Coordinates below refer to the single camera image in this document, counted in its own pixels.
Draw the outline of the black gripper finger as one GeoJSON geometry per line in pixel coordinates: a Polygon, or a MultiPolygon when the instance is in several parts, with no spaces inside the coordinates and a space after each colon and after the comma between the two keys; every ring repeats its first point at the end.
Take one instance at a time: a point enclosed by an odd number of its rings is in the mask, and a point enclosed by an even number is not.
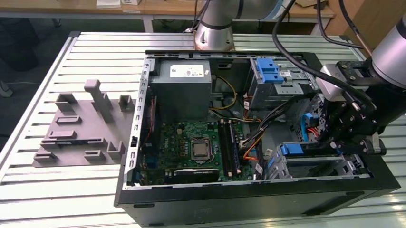
{"type": "Polygon", "coordinates": [[[362,139],[351,139],[347,141],[331,142],[339,154],[358,154],[358,155],[385,155],[386,146],[379,135],[374,133],[362,139]]]}
{"type": "Polygon", "coordinates": [[[319,137],[322,148],[330,147],[330,143],[349,144],[354,135],[350,128],[355,123],[354,109],[347,102],[326,101],[323,106],[325,130],[319,137]]]}

